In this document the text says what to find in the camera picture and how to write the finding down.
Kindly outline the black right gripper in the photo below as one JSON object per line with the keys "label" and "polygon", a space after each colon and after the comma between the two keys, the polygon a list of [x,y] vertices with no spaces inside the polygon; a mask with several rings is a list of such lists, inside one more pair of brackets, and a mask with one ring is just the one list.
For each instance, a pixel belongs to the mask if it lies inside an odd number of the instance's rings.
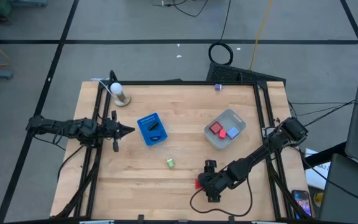
{"label": "black right gripper", "polygon": [[223,176],[227,167],[228,165],[216,172],[217,162],[215,160],[205,161],[204,173],[198,175],[198,181],[204,182],[203,192],[206,194],[208,202],[220,202],[220,193],[227,187],[227,180]]}

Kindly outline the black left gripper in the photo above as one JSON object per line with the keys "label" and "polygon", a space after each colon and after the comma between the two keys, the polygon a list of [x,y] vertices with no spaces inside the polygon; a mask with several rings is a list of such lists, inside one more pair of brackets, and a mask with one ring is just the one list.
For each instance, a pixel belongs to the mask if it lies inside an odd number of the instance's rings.
{"label": "black left gripper", "polygon": [[123,124],[119,124],[118,127],[117,113],[115,110],[113,110],[111,111],[111,117],[106,118],[104,120],[104,130],[105,130],[104,137],[106,139],[113,140],[113,144],[112,144],[113,151],[118,152],[119,146],[118,146],[117,139],[119,138],[119,136],[124,137],[125,135],[132,133],[134,131],[134,128]]}

